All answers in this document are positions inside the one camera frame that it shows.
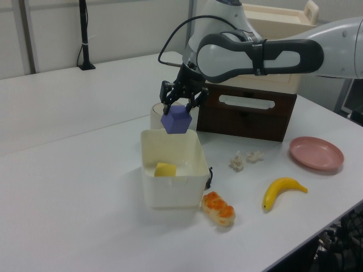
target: white wall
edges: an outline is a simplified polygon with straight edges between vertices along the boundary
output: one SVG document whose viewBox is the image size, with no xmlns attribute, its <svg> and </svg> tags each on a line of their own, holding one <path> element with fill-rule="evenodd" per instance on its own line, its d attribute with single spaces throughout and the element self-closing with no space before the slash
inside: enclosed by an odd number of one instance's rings
<svg viewBox="0 0 363 272">
<path fill-rule="evenodd" d="M 189 0 L 87 0 L 93 64 L 159 53 L 171 32 L 188 19 Z M 29 0 L 37 72 L 76 65 L 82 38 L 78 0 Z M 167 51 L 182 52 L 187 28 Z"/>
<path fill-rule="evenodd" d="M 197 0 L 196 14 L 199 14 L 207 0 Z M 318 23 L 363 16 L 362 0 L 313 0 L 320 8 Z M 307 0 L 242 0 L 242 3 L 303 10 Z M 322 78 L 303 75 L 298 94 L 333 111 L 338 101 L 344 79 Z"/>
<path fill-rule="evenodd" d="M 0 79 L 29 73 L 27 55 L 22 58 L 18 29 L 11 0 L 0 1 Z"/>
</svg>

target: toy bread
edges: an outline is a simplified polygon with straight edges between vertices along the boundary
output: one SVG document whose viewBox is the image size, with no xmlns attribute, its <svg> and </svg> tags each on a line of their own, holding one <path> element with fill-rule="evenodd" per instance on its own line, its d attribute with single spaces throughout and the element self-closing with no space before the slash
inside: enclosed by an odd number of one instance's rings
<svg viewBox="0 0 363 272">
<path fill-rule="evenodd" d="M 216 192 L 203 196 L 201 206 L 218 225 L 228 227 L 233 224 L 236 217 L 233 207 L 228 206 Z"/>
<path fill-rule="evenodd" d="M 155 169 L 155 177 L 175 177 L 176 165 L 168 163 L 158 163 Z"/>
</svg>

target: pink plate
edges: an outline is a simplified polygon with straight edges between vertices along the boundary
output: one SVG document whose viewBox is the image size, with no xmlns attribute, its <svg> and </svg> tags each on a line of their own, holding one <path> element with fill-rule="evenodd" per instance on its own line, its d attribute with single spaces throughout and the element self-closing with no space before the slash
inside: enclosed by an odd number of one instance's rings
<svg viewBox="0 0 363 272">
<path fill-rule="evenodd" d="M 314 137 L 299 137 L 291 141 L 290 153 L 300 163 L 318 170 L 334 170 L 344 161 L 335 145 Z"/>
</svg>

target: box handle hole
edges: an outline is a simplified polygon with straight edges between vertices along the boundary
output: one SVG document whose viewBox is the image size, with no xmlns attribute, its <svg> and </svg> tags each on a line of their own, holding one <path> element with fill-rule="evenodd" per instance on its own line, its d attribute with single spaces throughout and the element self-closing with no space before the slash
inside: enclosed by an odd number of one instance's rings
<svg viewBox="0 0 363 272">
<path fill-rule="evenodd" d="M 275 106 L 275 102 L 271 100 L 254 99 L 230 95 L 221 95 L 219 101 L 230 106 L 254 109 L 272 109 Z"/>
</svg>

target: brown wooden box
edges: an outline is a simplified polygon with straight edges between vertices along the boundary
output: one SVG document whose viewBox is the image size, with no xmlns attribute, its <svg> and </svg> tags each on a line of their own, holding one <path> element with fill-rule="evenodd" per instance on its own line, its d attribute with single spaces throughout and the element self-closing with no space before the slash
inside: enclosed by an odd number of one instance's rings
<svg viewBox="0 0 363 272">
<path fill-rule="evenodd" d="M 200 106 L 197 130 L 282 142 L 289 125 L 296 94 L 206 84 L 209 98 Z M 257 109 L 227 105 L 220 96 L 274 101 L 275 106 Z"/>
</svg>

